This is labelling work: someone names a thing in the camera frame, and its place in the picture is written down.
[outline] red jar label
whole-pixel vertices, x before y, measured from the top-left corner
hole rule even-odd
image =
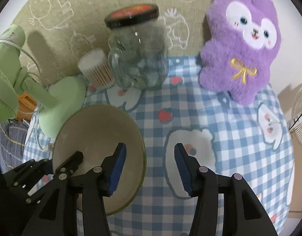
[[[119,11],[115,11],[110,15],[111,18],[123,18],[128,16],[133,16],[141,12],[148,11],[152,8],[149,4],[138,4],[130,7],[123,8]]]

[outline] yellow bow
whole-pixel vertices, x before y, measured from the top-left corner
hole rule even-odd
[[[240,69],[240,71],[232,77],[232,79],[237,79],[243,74],[242,77],[242,83],[246,84],[246,73],[248,73],[250,76],[255,76],[257,74],[257,69],[254,67],[245,67],[244,63],[237,58],[233,58],[231,60],[231,66]]]

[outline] green desk fan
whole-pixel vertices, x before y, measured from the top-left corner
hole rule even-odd
[[[69,76],[50,86],[47,92],[35,82],[26,67],[21,67],[20,51],[35,62],[21,48],[24,43],[25,33],[19,26],[12,25],[0,37],[0,123],[17,116],[17,94],[27,91],[41,105],[39,121],[43,133],[53,138],[67,119],[82,107],[86,85],[80,78]]]

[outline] jar handle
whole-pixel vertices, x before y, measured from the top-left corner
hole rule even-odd
[[[110,68],[113,70],[114,78],[117,85],[120,88],[127,90],[132,87],[132,84],[128,81],[125,81],[124,79],[125,74],[123,73],[123,70],[122,68],[120,68],[118,63],[120,54],[121,52],[117,48],[111,49],[108,54],[108,64]]]

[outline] cotton swab container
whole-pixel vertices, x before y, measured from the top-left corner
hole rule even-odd
[[[78,68],[98,91],[115,84],[107,56],[102,49],[95,49],[85,54],[79,60]]]

